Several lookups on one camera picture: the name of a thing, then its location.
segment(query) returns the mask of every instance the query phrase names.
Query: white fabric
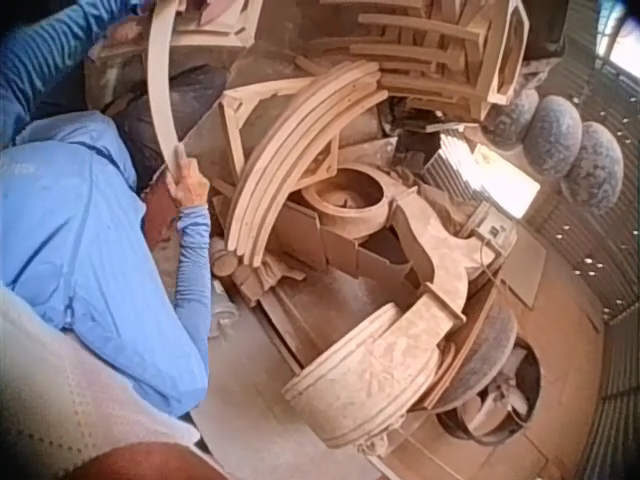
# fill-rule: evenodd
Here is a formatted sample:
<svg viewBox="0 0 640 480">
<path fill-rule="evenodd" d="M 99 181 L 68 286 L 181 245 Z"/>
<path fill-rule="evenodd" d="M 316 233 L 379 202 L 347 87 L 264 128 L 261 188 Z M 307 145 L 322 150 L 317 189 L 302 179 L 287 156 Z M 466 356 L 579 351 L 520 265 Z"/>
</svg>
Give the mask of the white fabric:
<svg viewBox="0 0 640 480">
<path fill-rule="evenodd" d="M 59 477 L 131 443 L 178 443 L 195 451 L 200 438 L 1 285 L 0 381 L 4 440 L 33 455 L 37 478 Z"/>
</svg>

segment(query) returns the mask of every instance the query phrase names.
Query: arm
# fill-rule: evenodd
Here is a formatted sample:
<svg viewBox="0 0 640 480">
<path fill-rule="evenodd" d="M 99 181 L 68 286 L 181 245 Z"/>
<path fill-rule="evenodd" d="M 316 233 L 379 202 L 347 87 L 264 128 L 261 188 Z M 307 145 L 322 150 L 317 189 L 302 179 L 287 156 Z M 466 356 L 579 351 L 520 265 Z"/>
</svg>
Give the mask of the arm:
<svg viewBox="0 0 640 480">
<path fill-rule="evenodd" d="M 180 260 L 174 306 L 208 372 L 211 325 L 209 182 L 200 173 L 197 160 L 186 157 L 182 144 L 178 145 L 176 158 L 179 159 L 176 178 L 170 172 L 166 174 L 169 192 L 180 207 Z"/>
<path fill-rule="evenodd" d="M 79 0 L 0 45 L 0 148 L 28 123 L 38 97 L 84 58 L 107 28 L 141 0 Z"/>
<path fill-rule="evenodd" d="M 211 323 L 211 267 L 209 232 L 211 219 L 206 206 L 180 209 L 178 231 L 180 260 L 176 281 L 175 310 L 208 371 L 207 339 Z"/>
</svg>

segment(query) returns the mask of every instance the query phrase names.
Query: wooden block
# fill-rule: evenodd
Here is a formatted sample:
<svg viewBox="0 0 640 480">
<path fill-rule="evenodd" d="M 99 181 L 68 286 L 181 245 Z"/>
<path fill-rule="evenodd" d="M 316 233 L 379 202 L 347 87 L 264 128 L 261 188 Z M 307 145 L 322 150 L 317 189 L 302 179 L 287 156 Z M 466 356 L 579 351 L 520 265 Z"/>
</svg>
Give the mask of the wooden block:
<svg viewBox="0 0 640 480">
<path fill-rule="evenodd" d="M 313 56 L 319 56 L 332 50 L 348 50 L 354 43 L 388 43 L 384 37 L 326 37 L 310 40 L 307 50 Z"/>
<path fill-rule="evenodd" d="M 354 43 L 349 47 L 349 51 L 354 55 L 378 55 L 423 62 L 457 63 L 459 61 L 457 58 L 453 58 L 437 48 L 407 47 L 405 45 Z"/>
<path fill-rule="evenodd" d="M 293 191 L 300 190 L 302 188 L 318 183 L 327 178 L 331 178 L 338 173 L 338 155 L 340 148 L 340 136 L 331 140 L 328 145 L 328 152 L 326 154 L 320 154 L 316 160 L 314 160 L 309 168 L 305 171 L 304 175 L 298 180 Z"/>
<path fill-rule="evenodd" d="M 234 180 L 237 182 L 245 162 L 244 148 L 242 147 L 242 138 L 240 137 L 240 125 L 238 125 L 234 112 L 225 105 L 224 101 L 219 103 L 218 112 L 220 114 L 220 125 L 222 127 L 223 137 L 225 138 L 227 154 L 231 160 L 231 172 L 233 173 Z"/>
<path fill-rule="evenodd" d="M 302 55 L 298 55 L 296 57 L 295 64 L 311 75 L 322 75 L 328 70 L 328 68 L 318 65 L 317 63 L 309 60 L 307 57 L 303 57 Z"/>
<path fill-rule="evenodd" d="M 314 212 L 288 202 L 280 211 L 273 231 L 287 253 L 316 270 L 327 268 L 320 222 Z"/>
<path fill-rule="evenodd" d="M 338 164 L 362 163 L 372 167 L 388 167 L 393 160 L 398 137 L 382 138 L 350 145 L 338 151 Z"/>
<path fill-rule="evenodd" d="M 332 230 L 321 228 L 324 254 L 329 265 L 358 278 L 358 244 Z"/>
</svg>

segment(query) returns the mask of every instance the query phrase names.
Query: gray stone ball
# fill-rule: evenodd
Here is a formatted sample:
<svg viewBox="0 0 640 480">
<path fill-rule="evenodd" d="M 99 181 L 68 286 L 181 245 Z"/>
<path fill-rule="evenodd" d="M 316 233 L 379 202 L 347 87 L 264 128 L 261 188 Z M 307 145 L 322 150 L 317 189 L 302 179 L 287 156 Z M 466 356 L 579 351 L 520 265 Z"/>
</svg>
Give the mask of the gray stone ball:
<svg viewBox="0 0 640 480">
<path fill-rule="evenodd" d="M 551 180 L 564 177 L 580 149 L 582 120 L 575 107 L 551 95 L 538 104 L 524 137 L 523 152 L 531 170 Z"/>
<path fill-rule="evenodd" d="M 538 92 L 527 89 L 509 105 L 493 105 L 480 125 L 482 134 L 498 150 L 515 150 L 527 133 L 539 101 Z"/>
<path fill-rule="evenodd" d="M 564 196 L 603 213 L 616 203 L 623 176 L 624 158 L 613 134 L 599 123 L 585 122 L 578 156 L 561 182 Z"/>
</svg>

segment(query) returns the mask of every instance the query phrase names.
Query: round wooden mold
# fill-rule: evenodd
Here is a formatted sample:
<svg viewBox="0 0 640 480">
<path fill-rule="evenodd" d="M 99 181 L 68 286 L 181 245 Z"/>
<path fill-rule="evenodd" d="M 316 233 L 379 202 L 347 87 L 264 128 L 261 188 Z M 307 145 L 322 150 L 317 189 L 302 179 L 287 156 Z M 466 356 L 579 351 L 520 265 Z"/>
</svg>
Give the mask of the round wooden mold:
<svg viewBox="0 0 640 480">
<path fill-rule="evenodd" d="M 367 165 L 340 166 L 338 173 L 302 189 L 302 196 L 318 213 L 320 224 L 358 240 L 387 224 L 390 178 Z"/>
<path fill-rule="evenodd" d="M 383 307 L 284 388 L 329 448 L 384 434 L 432 383 L 446 328 L 425 321 L 437 316 L 429 305 L 418 302 L 404 315 L 393 304 Z"/>
</svg>

